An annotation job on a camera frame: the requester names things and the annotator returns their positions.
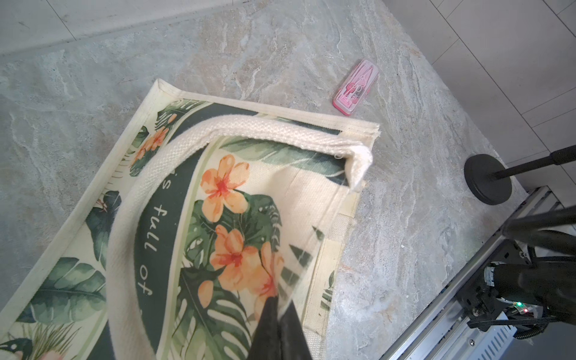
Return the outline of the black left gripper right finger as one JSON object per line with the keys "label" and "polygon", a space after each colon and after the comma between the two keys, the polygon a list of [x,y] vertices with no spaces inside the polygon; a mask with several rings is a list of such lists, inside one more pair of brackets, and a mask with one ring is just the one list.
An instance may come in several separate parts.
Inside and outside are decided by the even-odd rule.
{"label": "black left gripper right finger", "polygon": [[280,317],[278,326],[281,359],[313,359],[296,311],[296,306],[292,301]]}

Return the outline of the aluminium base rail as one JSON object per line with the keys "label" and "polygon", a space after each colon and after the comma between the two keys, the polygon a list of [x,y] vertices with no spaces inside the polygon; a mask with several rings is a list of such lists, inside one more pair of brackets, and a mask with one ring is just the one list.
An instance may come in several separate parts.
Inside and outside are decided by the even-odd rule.
{"label": "aluminium base rail", "polygon": [[[507,220],[563,208],[542,187],[529,195]],[[555,226],[575,237],[575,224]],[[509,319],[514,301],[500,298],[485,283],[484,270],[503,263],[527,264],[527,245],[507,240],[503,225],[486,241],[442,292],[385,352],[385,359],[495,359],[514,340],[543,333],[552,323],[538,319]]]}

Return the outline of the right green circuit board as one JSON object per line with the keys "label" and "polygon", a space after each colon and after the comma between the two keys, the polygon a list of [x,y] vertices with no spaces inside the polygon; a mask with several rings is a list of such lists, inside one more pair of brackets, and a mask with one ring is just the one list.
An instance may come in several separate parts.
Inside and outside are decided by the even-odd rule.
{"label": "right green circuit board", "polygon": [[542,306],[540,305],[515,301],[511,303],[510,307],[505,313],[510,320],[516,320],[520,318],[538,319],[542,317],[543,310]]}

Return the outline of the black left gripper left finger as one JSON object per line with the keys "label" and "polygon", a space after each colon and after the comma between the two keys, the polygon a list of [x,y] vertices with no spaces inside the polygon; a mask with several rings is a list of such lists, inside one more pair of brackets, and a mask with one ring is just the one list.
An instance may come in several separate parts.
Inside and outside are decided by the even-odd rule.
{"label": "black left gripper left finger", "polygon": [[262,309],[247,360],[281,359],[278,326],[278,297],[269,297]]}

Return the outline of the floral canvas tote bag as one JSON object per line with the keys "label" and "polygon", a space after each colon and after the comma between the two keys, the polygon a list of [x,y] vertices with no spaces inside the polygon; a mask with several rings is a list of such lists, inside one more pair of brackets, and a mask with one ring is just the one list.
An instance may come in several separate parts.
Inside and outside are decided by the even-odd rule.
{"label": "floral canvas tote bag", "polygon": [[377,124],[154,82],[1,311],[3,359],[323,359]]}

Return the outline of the pink compass set case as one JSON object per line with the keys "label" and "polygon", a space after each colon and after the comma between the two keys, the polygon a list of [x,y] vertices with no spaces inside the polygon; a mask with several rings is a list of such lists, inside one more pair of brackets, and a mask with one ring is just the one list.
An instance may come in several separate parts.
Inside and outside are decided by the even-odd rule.
{"label": "pink compass set case", "polygon": [[332,101],[334,108],[345,116],[351,116],[370,93],[379,73],[379,68],[372,61],[361,60],[337,90]]}

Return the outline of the beige microphone on stand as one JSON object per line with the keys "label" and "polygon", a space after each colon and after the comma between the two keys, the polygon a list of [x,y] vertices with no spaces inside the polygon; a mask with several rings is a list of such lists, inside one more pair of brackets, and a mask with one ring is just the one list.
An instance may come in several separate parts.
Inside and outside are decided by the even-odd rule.
{"label": "beige microphone on stand", "polygon": [[532,160],[530,162],[526,162],[508,169],[495,172],[492,175],[492,178],[496,180],[505,179],[522,173],[528,173],[533,170],[548,167],[550,165],[560,166],[568,164],[575,161],[575,159],[576,159],[576,145],[572,145],[567,148],[562,148],[560,150],[553,151],[547,157],[542,157],[540,159]]}

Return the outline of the black round microphone base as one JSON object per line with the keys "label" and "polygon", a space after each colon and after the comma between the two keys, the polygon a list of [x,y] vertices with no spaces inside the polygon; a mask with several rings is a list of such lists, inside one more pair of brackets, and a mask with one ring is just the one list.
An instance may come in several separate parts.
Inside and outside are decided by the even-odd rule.
{"label": "black round microphone base", "polygon": [[497,206],[512,195],[512,181],[495,176],[495,173],[504,169],[495,157],[476,154],[466,160],[463,173],[466,184],[478,200],[489,206]]}

